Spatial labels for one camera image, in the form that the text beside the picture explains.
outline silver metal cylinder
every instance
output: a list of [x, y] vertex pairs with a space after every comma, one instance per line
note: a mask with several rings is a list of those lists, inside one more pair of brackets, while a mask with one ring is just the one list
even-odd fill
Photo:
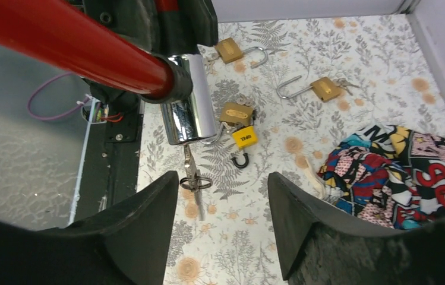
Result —
[[161, 104], [168, 142], [179, 145], [213, 137], [217, 127], [203, 57], [199, 54], [175, 55], [169, 60], [189, 72], [192, 93], [187, 100]]

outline floral tablecloth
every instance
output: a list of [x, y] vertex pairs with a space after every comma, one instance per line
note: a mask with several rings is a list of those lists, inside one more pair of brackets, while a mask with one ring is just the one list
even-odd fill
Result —
[[[191, 146], [214, 186], [203, 192], [205, 221], [197, 219], [193, 195], [179, 188], [165, 284], [283, 284], [267, 175], [278, 171], [317, 195], [304, 174], [306, 158], [317, 170], [341, 139], [375, 122], [445, 136], [445, 103], [404, 15], [227, 23], [219, 36], [270, 54], [256, 69], [250, 64], [261, 59], [258, 52], [206, 66], [217, 116], [225, 102], [254, 99], [259, 143], [247, 149], [251, 163], [243, 170], [230, 161], [236, 146], [229, 135]], [[201, 51], [209, 59], [214, 49]], [[279, 99], [276, 87], [297, 75], [285, 92], [323, 76], [360, 88], [327, 103], [313, 92]], [[159, 106], [146, 106], [141, 149], [138, 189], [167, 170], [185, 175], [182, 148], [168, 144]]]

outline brass padlock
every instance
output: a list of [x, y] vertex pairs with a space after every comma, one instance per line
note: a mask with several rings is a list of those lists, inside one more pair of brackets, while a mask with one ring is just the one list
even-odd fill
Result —
[[221, 40], [215, 46], [215, 50], [225, 64], [243, 58], [243, 52], [232, 38]]
[[322, 77], [310, 84], [313, 92], [322, 102], [327, 102], [341, 95], [342, 89], [338, 87], [331, 79]]
[[229, 125], [241, 123], [243, 126], [249, 126], [254, 109], [248, 106], [225, 103], [219, 121], [226, 122]]

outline text on yellow padlock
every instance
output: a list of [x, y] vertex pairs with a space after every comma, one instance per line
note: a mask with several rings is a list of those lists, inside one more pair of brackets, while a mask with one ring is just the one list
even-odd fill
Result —
[[254, 126], [242, 128], [232, 134], [233, 139], [239, 149], [249, 147], [257, 143], [257, 135], [255, 134]]

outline metal rod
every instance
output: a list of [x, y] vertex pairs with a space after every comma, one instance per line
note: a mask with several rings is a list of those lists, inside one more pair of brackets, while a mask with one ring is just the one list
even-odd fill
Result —
[[161, 99], [173, 87], [166, 63], [64, 0], [0, 0], [0, 45], [152, 99]]

